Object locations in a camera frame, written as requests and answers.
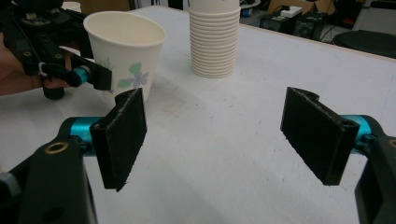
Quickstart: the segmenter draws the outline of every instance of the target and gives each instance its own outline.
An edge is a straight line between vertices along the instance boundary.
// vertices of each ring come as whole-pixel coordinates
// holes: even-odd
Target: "finger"
[[[53,78],[51,80],[46,79],[44,80],[44,86],[47,87],[48,89],[56,89],[56,88],[68,88],[70,87],[65,81],[59,79],[59,78]]]
[[[73,54],[80,55],[79,43],[72,41],[65,46],[60,46],[60,49],[62,49],[64,53],[64,65],[67,69],[72,69],[70,58]]]

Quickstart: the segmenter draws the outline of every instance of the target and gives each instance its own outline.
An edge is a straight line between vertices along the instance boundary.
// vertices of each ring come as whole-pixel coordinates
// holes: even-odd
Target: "human hand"
[[[18,59],[4,46],[0,33],[0,96],[41,88],[40,76],[27,76]],[[49,89],[69,87],[59,78],[46,79],[44,85]]]

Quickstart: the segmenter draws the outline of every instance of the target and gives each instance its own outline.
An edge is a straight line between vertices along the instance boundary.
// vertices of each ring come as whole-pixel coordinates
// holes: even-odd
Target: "white table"
[[[396,61],[241,25],[229,77],[190,69],[189,15],[134,13],[168,37],[150,97],[148,133],[118,193],[85,164],[100,223],[359,223],[354,189],[366,162],[352,155],[338,187],[315,178],[280,131],[286,88],[312,91],[339,114],[376,118],[396,134]],[[0,164],[9,170],[50,141],[69,117],[104,116],[84,85],[57,102],[41,90],[0,97]]]

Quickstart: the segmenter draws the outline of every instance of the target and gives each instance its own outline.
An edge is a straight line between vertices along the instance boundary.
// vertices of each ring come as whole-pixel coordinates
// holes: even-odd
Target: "paper cup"
[[[191,15],[194,15],[196,17],[200,17],[200,18],[209,18],[209,19],[215,19],[215,18],[229,18],[229,17],[233,17],[234,15],[240,15],[241,14],[241,7],[239,7],[238,9],[236,9],[235,11],[230,11],[230,12],[226,12],[226,13],[215,13],[215,14],[207,14],[207,13],[199,13],[196,12],[194,10],[189,10]]]
[[[227,13],[239,7],[239,0],[190,0],[190,9],[198,13]]]
[[[197,51],[195,49],[191,49],[191,56],[193,57],[198,57],[200,59],[208,59],[208,60],[221,60],[221,59],[226,59],[230,58],[232,55],[235,55],[236,49],[232,49],[228,52],[223,52],[223,53],[205,53],[201,51]]]
[[[225,46],[225,45],[230,45],[232,43],[236,43],[238,41],[237,38],[238,38],[238,36],[236,35],[234,39],[221,40],[221,41],[217,41],[217,42],[208,42],[205,40],[195,39],[194,36],[190,35],[191,43],[202,45],[202,46],[207,46],[208,48],[221,47],[221,46]]]
[[[239,26],[239,23],[238,24],[233,23],[228,26],[216,27],[216,26],[206,26],[206,25],[203,26],[203,25],[198,25],[193,22],[190,22],[190,27],[195,28],[195,29],[205,30],[205,31],[224,31],[224,30],[233,29],[233,28],[235,28],[235,26]]]
[[[208,46],[205,44],[205,42],[196,42],[196,41],[191,41],[190,44],[194,45],[198,49],[210,49],[210,50],[222,50],[222,49],[229,49],[232,48],[236,45],[237,40],[234,42],[231,42],[229,44],[223,44],[223,45],[216,45],[216,46]]]
[[[195,66],[192,66],[191,68],[193,73],[201,77],[227,77],[230,74],[232,74],[234,70],[234,66],[230,67],[230,69],[227,71],[206,71],[206,70],[201,70]]]
[[[63,2],[62,3],[63,9],[70,9],[76,12],[81,12],[81,4],[78,2]]]
[[[194,46],[191,43],[191,50],[195,52],[202,52],[202,53],[208,53],[208,54],[219,54],[219,53],[230,53],[232,52],[233,49],[235,49],[236,45],[229,47],[227,49],[201,49],[199,47]]]
[[[165,30],[155,21],[128,12],[103,11],[84,20],[95,61],[113,73],[111,91],[104,97],[115,104],[122,92],[142,88],[149,97],[156,75]]]
[[[218,64],[226,64],[226,63],[231,62],[234,58],[235,58],[235,54],[231,58],[225,58],[225,59],[220,59],[220,60],[205,60],[205,59],[200,59],[200,58],[191,56],[191,59],[193,60],[194,63],[208,65],[208,66],[216,66]]]
[[[238,30],[239,26],[235,26],[229,30],[218,30],[218,31],[207,31],[190,26],[190,31],[195,32],[198,35],[230,35]]]
[[[209,23],[218,23],[218,22],[225,22],[225,21],[235,21],[239,23],[240,16],[239,14],[233,15],[231,17],[224,17],[224,18],[204,18],[204,17],[197,17],[190,14],[191,21],[200,21],[200,22],[209,22]]]
[[[211,38],[204,38],[204,37],[196,36],[190,32],[190,38],[201,42],[215,43],[216,45],[218,45],[222,43],[229,43],[235,41],[238,38],[238,33],[236,32],[235,35],[230,35],[228,37],[222,37],[222,38],[218,38],[214,36],[212,36]]]
[[[192,59],[192,64],[196,67],[200,67],[200,68],[204,68],[207,70],[225,70],[225,69],[229,69],[230,67],[233,66],[234,61],[235,61],[235,57],[233,57],[230,61],[225,62],[225,63],[201,63],[198,60],[196,60],[195,58],[191,58]]]
[[[197,20],[194,20],[193,18],[190,18],[190,24],[206,26],[206,27],[211,27],[211,28],[217,27],[217,28],[221,29],[222,27],[229,27],[229,26],[239,25],[239,17],[237,17],[235,20],[219,21],[219,22],[197,21]]]
[[[222,39],[232,38],[238,35],[238,29],[231,31],[230,33],[226,34],[214,34],[214,35],[207,35],[207,33],[202,34],[202,32],[190,29],[190,34],[194,37],[204,38],[206,41],[219,41]]]

